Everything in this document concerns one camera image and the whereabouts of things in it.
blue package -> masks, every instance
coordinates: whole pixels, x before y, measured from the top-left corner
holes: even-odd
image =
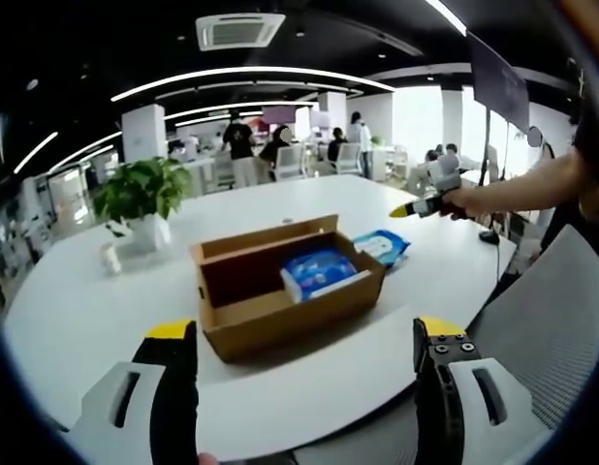
[[[281,270],[293,301],[305,301],[326,287],[357,273],[349,259],[335,249],[323,249],[288,262]]]
[[[393,266],[403,255],[409,242],[386,230],[377,230],[354,239],[357,250],[365,251],[386,268]]]

green leaves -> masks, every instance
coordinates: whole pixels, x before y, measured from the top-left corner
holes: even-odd
[[[93,199],[98,217],[115,223],[159,213],[167,219],[187,196],[192,176],[177,160],[156,157],[119,167]],[[123,235],[107,228],[117,237]]]

air conditioner vent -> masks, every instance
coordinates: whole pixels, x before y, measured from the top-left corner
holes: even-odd
[[[202,51],[224,48],[267,47],[284,15],[245,14],[199,17],[196,33]]]

cardboard box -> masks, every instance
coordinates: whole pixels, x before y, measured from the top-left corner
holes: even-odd
[[[302,338],[375,306],[385,268],[336,230],[336,215],[280,226],[191,248],[201,299],[201,326],[226,362]],[[280,269],[323,247],[342,252],[364,278],[294,304]]]

black ceiling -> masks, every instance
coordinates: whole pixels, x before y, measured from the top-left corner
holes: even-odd
[[[513,65],[568,77],[567,56],[534,2],[442,1]],[[160,94],[251,79],[349,84],[297,75],[231,75],[176,82],[110,101],[115,94],[160,78],[246,65],[295,66],[364,77],[395,68],[469,61],[464,38],[424,0],[61,0],[11,2],[1,9],[0,111],[9,116],[1,175],[12,172],[37,143],[58,131],[59,136],[20,174],[46,171],[115,132],[122,112],[149,104]],[[269,47],[199,51],[197,17],[254,11],[287,16]],[[298,28],[305,30],[304,37],[297,37]],[[423,54],[409,55],[406,45]],[[34,78],[39,85],[27,91]],[[160,102],[168,114],[245,100],[295,100],[309,92],[292,86],[247,85]]]

